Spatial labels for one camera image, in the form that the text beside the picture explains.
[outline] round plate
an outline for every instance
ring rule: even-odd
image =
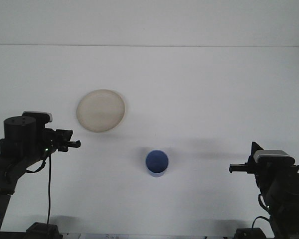
[[[104,132],[117,126],[124,113],[124,101],[117,93],[110,90],[96,90],[83,97],[76,116],[85,129]]]

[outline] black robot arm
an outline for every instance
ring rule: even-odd
[[[255,175],[265,204],[260,196],[259,203],[270,214],[270,226],[276,239],[299,239],[299,165],[294,163],[285,152],[263,150],[253,142],[247,163],[229,167],[230,172],[245,171]]]
[[[42,112],[24,112],[3,122],[4,138],[0,140],[0,228],[18,179],[27,167],[45,161],[56,150],[67,152],[78,148],[80,141],[72,142],[71,130],[45,128],[52,115]]]

